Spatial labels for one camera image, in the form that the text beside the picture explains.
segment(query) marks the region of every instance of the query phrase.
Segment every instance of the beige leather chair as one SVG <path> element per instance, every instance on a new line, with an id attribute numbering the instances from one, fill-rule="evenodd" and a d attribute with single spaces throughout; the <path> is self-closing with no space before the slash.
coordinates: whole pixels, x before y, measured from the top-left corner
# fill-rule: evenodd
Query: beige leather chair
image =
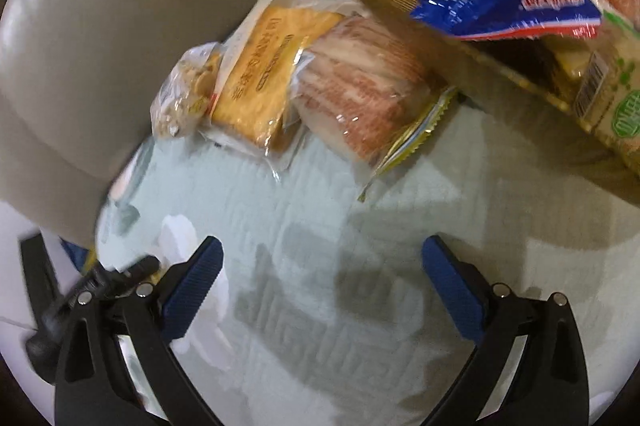
<path id="1" fill-rule="evenodd" d="M 7 0 L 0 18 L 0 199 L 90 246 L 108 186 L 149 132 L 188 47 L 255 0 Z"/>

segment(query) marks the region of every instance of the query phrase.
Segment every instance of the blue gripper pad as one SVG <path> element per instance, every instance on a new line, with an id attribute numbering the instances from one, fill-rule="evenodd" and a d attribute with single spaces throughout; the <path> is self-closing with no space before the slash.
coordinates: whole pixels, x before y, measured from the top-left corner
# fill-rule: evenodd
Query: blue gripper pad
<path id="1" fill-rule="evenodd" d="M 440 295 L 449 316 L 463 338 L 476 345 L 482 341 L 482 304 L 466 284 L 458 270 L 460 262 L 439 236 L 433 235 L 422 244 L 422 268 Z"/>
<path id="2" fill-rule="evenodd" d="M 210 236 L 188 260 L 186 272 L 162 305 L 161 333 L 167 344 L 187 332 L 222 269 L 223 259 L 222 244 Z"/>

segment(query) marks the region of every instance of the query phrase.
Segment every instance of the green round label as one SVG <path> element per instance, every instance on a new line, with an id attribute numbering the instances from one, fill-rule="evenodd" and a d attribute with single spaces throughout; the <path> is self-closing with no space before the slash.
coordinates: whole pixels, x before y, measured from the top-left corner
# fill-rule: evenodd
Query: green round label
<path id="1" fill-rule="evenodd" d="M 613 132 L 622 138 L 635 137 L 640 132 L 640 90 L 630 92 L 620 101 L 611 127 Z"/>

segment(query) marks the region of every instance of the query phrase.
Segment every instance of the barcode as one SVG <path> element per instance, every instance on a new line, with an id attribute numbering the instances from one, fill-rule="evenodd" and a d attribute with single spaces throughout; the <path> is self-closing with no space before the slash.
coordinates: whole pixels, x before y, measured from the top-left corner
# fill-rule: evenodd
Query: barcode
<path id="1" fill-rule="evenodd" d="M 574 111 L 576 116 L 584 117 L 587 114 L 608 72 L 609 67 L 606 62 L 597 52 L 594 52 L 589 60 L 589 67 L 582 81 L 580 92 L 575 98 Z"/>

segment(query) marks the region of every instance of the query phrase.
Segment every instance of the round table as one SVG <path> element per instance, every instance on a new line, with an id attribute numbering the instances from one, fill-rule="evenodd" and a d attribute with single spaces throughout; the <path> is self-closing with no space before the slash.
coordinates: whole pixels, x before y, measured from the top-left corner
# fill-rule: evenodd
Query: round table
<path id="1" fill-rule="evenodd" d="M 640 358 L 640 211 L 544 163 L 469 104 L 450 108 L 364 203 L 350 165 L 312 135 L 279 182 L 266 164 L 201 138 L 151 145 L 126 204 L 102 210 L 98 258 L 133 262 L 167 215 L 222 241 L 229 363 L 212 366 L 194 349 L 177 357 L 226 426 L 422 421 L 473 346 L 420 267 L 420 245 L 436 232 L 490 283 L 568 296 L 592 418 Z M 123 212 L 135 217 L 127 229 L 114 224 Z"/>

